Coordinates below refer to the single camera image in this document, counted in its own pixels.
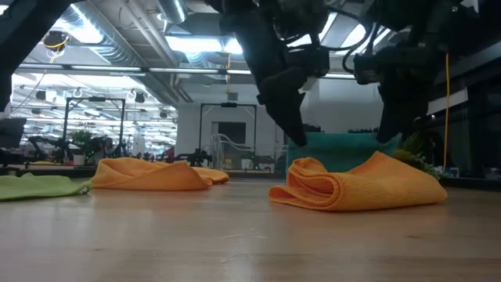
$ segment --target table surface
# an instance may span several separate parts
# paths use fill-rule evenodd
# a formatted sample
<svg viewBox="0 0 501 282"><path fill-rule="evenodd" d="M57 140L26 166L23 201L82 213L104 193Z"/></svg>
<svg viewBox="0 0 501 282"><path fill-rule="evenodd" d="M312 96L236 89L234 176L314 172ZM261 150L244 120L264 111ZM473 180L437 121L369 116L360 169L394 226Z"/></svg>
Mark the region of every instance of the table surface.
<svg viewBox="0 0 501 282"><path fill-rule="evenodd" d="M0 281L500 281L501 194L325 213L271 183L0 204Z"/></svg>

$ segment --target metal frame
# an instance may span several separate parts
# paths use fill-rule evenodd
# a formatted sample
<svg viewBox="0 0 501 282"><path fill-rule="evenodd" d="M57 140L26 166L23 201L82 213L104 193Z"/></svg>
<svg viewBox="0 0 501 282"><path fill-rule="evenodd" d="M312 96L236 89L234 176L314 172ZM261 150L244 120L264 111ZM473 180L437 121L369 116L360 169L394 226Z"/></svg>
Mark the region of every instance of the metal frame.
<svg viewBox="0 0 501 282"><path fill-rule="evenodd" d="M10 101L12 74L70 4L81 0L16 0L0 16L0 111Z"/></svg>
<svg viewBox="0 0 501 282"><path fill-rule="evenodd" d="M91 66L76 64L57 63L22 63L17 72L34 73L47 71L48 74L95 74L111 73L129 76L143 76L147 73L155 74L217 74L217 75L252 75L250 70L227 70L211 68L189 68L189 67L141 67L141 66ZM330 72L320 79L348 79L355 80L353 74Z"/></svg>
<svg viewBox="0 0 501 282"><path fill-rule="evenodd" d="M200 105L200 123L198 126L198 149L202 150L202 121L204 121L205 106L223 107L224 103L202 103ZM237 104L236 107L253 107L254 108L254 150L256 150L256 132L258 127L258 106L254 104Z"/></svg>
<svg viewBox="0 0 501 282"><path fill-rule="evenodd" d="M118 146L122 145L123 138L124 138L124 119L125 119L125 99L115 99L115 98L103 98L103 97L89 97L89 98L66 98L66 109L64 111L64 126L63 126L63 140L64 142L67 141L67 130L68 130L68 116L73 110L73 108L70 109L70 102L71 101L90 101L90 102L106 102L106 101L118 101L122 102L122 108L121 108L121 121L120 121L120 139L118 141Z"/></svg>

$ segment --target black robotic arm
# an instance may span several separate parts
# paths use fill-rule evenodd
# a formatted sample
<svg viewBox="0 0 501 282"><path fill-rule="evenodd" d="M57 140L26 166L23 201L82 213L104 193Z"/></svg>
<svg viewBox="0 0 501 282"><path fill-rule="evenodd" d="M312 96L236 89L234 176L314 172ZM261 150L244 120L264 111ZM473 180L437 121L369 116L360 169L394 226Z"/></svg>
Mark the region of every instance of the black robotic arm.
<svg viewBox="0 0 501 282"><path fill-rule="evenodd" d="M308 77L322 77L329 69L329 51L347 49L343 68L361 85L380 83L384 101L377 139L384 143L399 132L412 130L413 122L427 113L434 79L445 65L445 54L460 56L468 42L479 42L475 33L484 27L478 14L460 5L461 0L366 0L361 16L328 6L324 0L207 0L222 13L221 29L233 32L258 86L258 102L298 145L306 145L299 93ZM318 34L329 12L350 16L366 29L366 36L353 46L321 46ZM393 31L411 27L401 45L373 53L380 26ZM287 44L308 34L309 45ZM364 54L350 55L369 40Z"/></svg>

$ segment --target orange towel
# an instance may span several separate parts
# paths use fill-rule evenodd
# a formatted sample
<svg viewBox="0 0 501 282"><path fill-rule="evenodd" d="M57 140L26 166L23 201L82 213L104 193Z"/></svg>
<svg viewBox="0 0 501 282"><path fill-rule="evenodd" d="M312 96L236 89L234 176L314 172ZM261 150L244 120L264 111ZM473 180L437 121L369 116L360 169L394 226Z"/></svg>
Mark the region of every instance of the orange towel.
<svg viewBox="0 0 501 282"><path fill-rule="evenodd" d="M184 161L165 164L130 157L100 161L91 179L94 189L158 191L204 190L228 181L224 172L191 168Z"/></svg>
<svg viewBox="0 0 501 282"><path fill-rule="evenodd" d="M287 186L269 191L271 201L320 211L399 208L445 201L447 192L420 170L376 152L346 173L329 173L313 158L296 160Z"/></svg>

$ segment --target white wall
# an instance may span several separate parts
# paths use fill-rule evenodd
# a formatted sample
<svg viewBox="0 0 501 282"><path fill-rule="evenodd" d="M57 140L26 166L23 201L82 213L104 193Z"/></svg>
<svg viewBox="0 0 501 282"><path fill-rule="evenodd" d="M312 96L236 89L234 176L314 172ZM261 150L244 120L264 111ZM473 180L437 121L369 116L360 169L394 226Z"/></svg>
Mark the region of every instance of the white wall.
<svg viewBox="0 0 501 282"><path fill-rule="evenodd" d="M358 85L350 80L320 80L309 93L305 120L329 133L376 128L383 102L377 85Z"/></svg>
<svg viewBox="0 0 501 282"><path fill-rule="evenodd" d="M202 122L202 146L211 145L211 130L213 122L245 122L246 143L254 144L254 118L245 111L247 109L254 115L252 107L221 108L218 106L205 106ZM200 104L192 103L178 107L178 139L175 153L193 153L199 145ZM264 107L258 106L258 120L256 131L256 144L274 145L283 143L283 132L276 127L275 122L268 116Z"/></svg>

